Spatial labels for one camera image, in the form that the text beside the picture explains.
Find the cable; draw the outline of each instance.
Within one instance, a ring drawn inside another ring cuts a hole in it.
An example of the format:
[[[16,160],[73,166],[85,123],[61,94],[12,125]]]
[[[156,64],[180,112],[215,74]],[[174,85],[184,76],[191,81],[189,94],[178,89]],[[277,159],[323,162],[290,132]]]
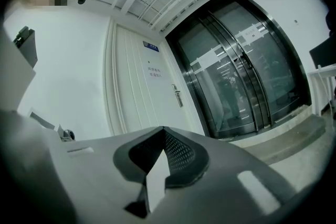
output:
[[[319,77],[320,77],[320,80],[321,80],[321,82],[322,82],[322,84],[323,84],[323,88],[324,88],[324,93],[326,94],[325,95],[325,97],[327,98],[327,101],[328,101],[328,104],[329,104],[329,106],[330,106],[330,115],[331,115],[331,128],[332,128],[332,130],[333,130],[333,134],[335,135],[336,134],[336,131],[335,131],[335,128],[334,128],[334,119],[333,119],[333,111],[332,111],[332,103],[331,103],[331,101],[329,100],[329,97],[328,97],[328,91],[327,91],[327,87],[326,87],[326,85],[325,85],[325,83],[324,83],[324,81],[323,81],[323,79],[322,79],[322,77],[321,77],[321,66],[320,65],[318,65],[318,69],[319,69],[319,72],[318,72],[318,75],[319,75]]]

